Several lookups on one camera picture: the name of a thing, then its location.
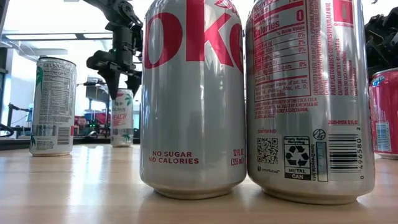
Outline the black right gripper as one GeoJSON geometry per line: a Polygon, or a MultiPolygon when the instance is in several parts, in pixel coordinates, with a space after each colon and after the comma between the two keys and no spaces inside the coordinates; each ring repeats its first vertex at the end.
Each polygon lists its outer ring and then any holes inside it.
{"type": "Polygon", "coordinates": [[[365,25],[368,77],[397,68],[397,7],[385,16],[372,16],[365,25]]]}

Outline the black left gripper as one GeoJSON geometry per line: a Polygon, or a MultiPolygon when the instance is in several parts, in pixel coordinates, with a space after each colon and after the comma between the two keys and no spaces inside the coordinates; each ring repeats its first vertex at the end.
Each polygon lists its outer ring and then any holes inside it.
{"type": "Polygon", "coordinates": [[[108,52],[98,50],[86,61],[86,66],[96,70],[105,80],[112,100],[117,98],[120,73],[128,75],[127,89],[135,96],[142,84],[142,75],[132,75],[135,69],[133,56],[142,51],[141,26],[106,26],[113,32],[113,47],[108,52]]]}

